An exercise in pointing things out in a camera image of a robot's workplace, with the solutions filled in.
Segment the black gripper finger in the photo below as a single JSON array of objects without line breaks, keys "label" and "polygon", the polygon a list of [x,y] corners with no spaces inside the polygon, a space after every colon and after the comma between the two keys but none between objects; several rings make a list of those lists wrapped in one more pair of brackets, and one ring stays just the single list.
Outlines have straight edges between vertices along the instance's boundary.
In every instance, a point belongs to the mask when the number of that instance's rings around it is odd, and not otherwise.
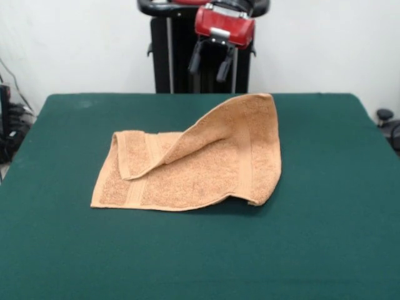
[{"label": "black gripper finger", "polygon": [[235,47],[232,44],[223,44],[217,51],[219,67],[217,70],[216,81],[223,83],[226,81],[228,72],[233,64]]},{"label": "black gripper finger", "polygon": [[202,61],[207,57],[209,39],[199,38],[194,46],[188,71],[195,75],[199,72]]}]

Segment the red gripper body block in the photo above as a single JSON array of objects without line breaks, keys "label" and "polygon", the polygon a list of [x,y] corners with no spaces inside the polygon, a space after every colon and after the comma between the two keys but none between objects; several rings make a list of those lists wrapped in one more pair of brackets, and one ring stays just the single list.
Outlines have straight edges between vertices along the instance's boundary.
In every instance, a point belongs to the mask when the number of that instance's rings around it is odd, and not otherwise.
[{"label": "red gripper body block", "polygon": [[221,6],[201,6],[196,13],[194,30],[198,36],[246,49],[254,38],[255,20],[246,12]]}]

